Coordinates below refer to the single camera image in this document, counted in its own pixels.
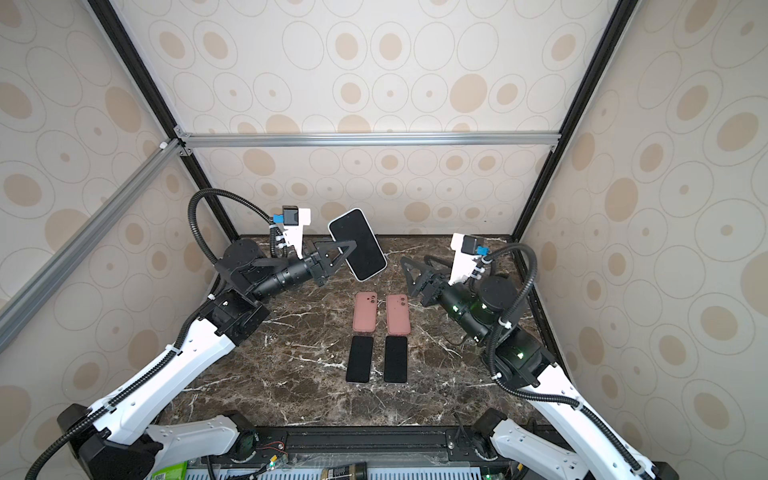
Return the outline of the phone with black screen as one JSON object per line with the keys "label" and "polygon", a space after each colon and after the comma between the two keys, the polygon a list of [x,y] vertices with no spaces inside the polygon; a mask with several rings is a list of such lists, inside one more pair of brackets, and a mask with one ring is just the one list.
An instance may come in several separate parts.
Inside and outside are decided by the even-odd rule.
{"label": "phone with black screen", "polygon": [[385,340],[384,381],[406,383],[408,373],[408,339],[387,336]]}

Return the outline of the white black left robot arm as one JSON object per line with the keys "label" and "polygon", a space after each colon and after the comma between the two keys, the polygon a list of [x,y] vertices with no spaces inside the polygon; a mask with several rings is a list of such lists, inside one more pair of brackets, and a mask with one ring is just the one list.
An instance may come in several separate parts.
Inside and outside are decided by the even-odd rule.
{"label": "white black left robot arm", "polygon": [[232,450],[251,429],[237,413],[180,426],[155,417],[196,377],[248,339],[267,318],[266,300],[306,281],[324,284],[355,250],[323,241],[303,259],[268,258],[256,242],[231,244],[215,263],[227,287],[206,300],[177,339],[129,381],[90,407],[58,417],[65,442],[91,479],[146,479],[164,468]]}

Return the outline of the pink phone case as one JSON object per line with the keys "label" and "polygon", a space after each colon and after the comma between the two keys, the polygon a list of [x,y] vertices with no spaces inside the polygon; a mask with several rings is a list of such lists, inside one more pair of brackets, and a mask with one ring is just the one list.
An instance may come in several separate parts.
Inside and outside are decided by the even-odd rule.
{"label": "pink phone case", "polygon": [[404,294],[388,295],[386,298],[388,334],[408,336],[411,333],[408,298]]}
{"label": "pink phone case", "polygon": [[355,295],[352,328],[356,333],[373,333],[377,323],[378,297],[375,292]]}

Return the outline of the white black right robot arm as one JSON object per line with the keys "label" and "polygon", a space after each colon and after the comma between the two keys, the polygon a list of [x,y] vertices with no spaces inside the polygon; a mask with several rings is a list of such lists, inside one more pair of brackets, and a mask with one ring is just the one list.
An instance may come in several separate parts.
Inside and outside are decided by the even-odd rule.
{"label": "white black right robot arm", "polygon": [[552,440],[490,409],[474,425],[488,460],[509,459],[545,479],[676,479],[665,462],[632,447],[578,393],[554,356],[518,322],[523,294],[506,275],[475,287],[451,284],[445,269],[415,263],[403,269],[408,294],[442,307],[483,348],[492,381],[533,405],[555,431]]}

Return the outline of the light blue cased phone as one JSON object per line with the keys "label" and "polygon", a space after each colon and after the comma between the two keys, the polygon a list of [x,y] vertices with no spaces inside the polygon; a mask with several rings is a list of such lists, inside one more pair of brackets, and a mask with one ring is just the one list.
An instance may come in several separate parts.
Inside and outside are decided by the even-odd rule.
{"label": "light blue cased phone", "polygon": [[361,209],[353,208],[332,220],[328,229],[336,241],[355,242],[355,248],[346,262],[359,282],[369,280],[386,269],[387,259]]}

